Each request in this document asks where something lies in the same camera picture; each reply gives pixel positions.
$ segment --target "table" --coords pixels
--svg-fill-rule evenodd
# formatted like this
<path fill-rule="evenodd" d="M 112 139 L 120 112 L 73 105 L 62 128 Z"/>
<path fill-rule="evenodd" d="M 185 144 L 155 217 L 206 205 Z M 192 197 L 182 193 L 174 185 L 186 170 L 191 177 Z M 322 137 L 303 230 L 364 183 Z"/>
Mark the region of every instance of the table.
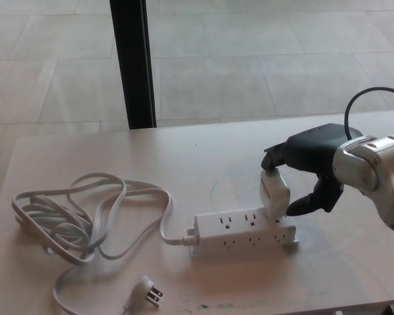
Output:
<path fill-rule="evenodd" d="M 51 289 L 68 267 L 20 233 L 10 207 L 17 192 L 67 187 L 94 171 L 152 182 L 175 199 L 167 234 L 183 236 L 196 213 L 261 206 L 264 148 L 328 122 L 340 123 L 342 116 L 23 138 L 0 197 L 0 314 L 59 314 Z M 394 112 L 353 114 L 350 122 L 366 135 L 394 135 Z M 286 168 L 283 174 L 292 199 L 315 183 L 309 174 Z M 138 203 L 122 211 L 108 246 L 131 240 L 158 215 L 159 206 Z M 158 314 L 314 314 L 394 303 L 394 232 L 371 201 L 346 188 L 331 214 L 318 211 L 295 223 L 300 240 L 295 250 L 233 259 L 193 261 L 186 247 L 168 246 L 152 233 L 127 261 L 97 259 L 64 298 L 83 314 L 120 314 L 134 281 L 147 274 L 165 294 Z"/>

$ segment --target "outlet socket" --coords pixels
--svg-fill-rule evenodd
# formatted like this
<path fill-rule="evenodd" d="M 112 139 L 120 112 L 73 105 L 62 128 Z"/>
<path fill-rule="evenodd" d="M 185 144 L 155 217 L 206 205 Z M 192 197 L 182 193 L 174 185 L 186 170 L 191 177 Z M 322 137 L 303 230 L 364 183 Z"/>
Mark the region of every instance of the outlet socket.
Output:
<path fill-rule="evenodd" d="M 289 218 L 268 220 L 266 210 L 257 208 L 197 215 L 188 235 L 199 242 L 191 255 L 225 255 L 294 243 L 296 227 Z"/>

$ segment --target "electrical plug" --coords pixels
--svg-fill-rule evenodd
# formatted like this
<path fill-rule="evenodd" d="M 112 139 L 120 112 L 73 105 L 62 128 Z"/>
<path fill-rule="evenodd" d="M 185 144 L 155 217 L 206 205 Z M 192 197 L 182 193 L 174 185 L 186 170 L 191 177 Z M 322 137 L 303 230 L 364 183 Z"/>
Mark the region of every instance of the electrical plug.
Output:
<path fill-rule="evenodd" d="M 135 313 L 141 307 L 144 301 L 150 302 L 155 307 L 159 307 L 160 298 L 163 296 L 155 284 L 146 275 L 142 276 L 136 285 L 132 288 L 130 297 L 124 304 L 124 313 Z"/>

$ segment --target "metal post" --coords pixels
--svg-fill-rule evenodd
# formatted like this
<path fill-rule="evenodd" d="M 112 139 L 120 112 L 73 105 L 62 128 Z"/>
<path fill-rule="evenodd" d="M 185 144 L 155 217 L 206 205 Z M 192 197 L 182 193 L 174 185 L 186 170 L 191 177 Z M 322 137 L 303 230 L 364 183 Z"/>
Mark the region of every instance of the metal post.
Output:
<path fill-rule="evenodd" d="M 156 127 L 146 0 L 109 0 L 130 129 Z"/>
<path fill-rule="evenodd" d="M 388 307 L 386 307 L 381 315 L 394 315 L 393 309 L 391 308 L 391 306 L 389 305 Z"/>

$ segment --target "tile floor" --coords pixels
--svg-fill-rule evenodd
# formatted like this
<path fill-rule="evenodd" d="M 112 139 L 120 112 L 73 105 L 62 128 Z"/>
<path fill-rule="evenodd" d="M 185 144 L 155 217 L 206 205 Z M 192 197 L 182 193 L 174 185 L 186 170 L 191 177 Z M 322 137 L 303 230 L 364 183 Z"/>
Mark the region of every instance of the tile floor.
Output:
<path fill-rule="evenodd" d="M 159 126 L 342 113 L 394 87 L 394 0 L 147 0 Z M 394 109 L 368 95 L 355 110 Z M 109 0 L 0 0 L 0 189 L 24 135 L 127 129 Z"/>

